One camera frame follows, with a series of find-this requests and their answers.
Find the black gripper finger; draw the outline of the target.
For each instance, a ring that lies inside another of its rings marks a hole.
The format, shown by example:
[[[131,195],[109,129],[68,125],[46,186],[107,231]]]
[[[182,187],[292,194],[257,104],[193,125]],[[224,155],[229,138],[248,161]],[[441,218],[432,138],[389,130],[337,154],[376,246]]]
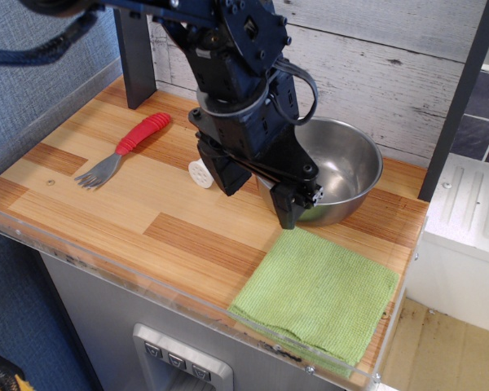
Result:
[[[197,148],[209,173],[226,196],[233,196],[250,179],[251,173],[222,149],[203,140],[198,141]]]
[[[305,208],[297,203],[297,188],[280,182],[271,188],[270,195],[280,225],[283,229],[292,230],[305,212]]]

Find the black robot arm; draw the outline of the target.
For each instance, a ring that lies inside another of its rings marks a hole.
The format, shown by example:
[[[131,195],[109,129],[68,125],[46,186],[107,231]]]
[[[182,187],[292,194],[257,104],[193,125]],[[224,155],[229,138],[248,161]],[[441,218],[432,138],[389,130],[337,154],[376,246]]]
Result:
[[[190,122],[210,175],[228,196],[257,175],[272,183],[280,225],[295,226],[322,198],[318,167],[295,129],[300,116],[294,81],[311,76],[283,55],[287,20],[270,1],[115,1],[150,15],[184,53],[196,79],[198,107]]]

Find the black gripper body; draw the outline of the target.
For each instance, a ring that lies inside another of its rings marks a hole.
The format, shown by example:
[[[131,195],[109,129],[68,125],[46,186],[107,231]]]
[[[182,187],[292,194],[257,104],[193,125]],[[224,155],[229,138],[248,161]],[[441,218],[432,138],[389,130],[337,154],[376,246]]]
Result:
[[[191,110],[189,121],[198,129],[198,141],[222,149],[251,174],[295,186],[303,204],[323,198],[319,169],[295,137],[299,111],[292,75],[274,72],[239,103],[201,90],[196,97],[200,106]]]

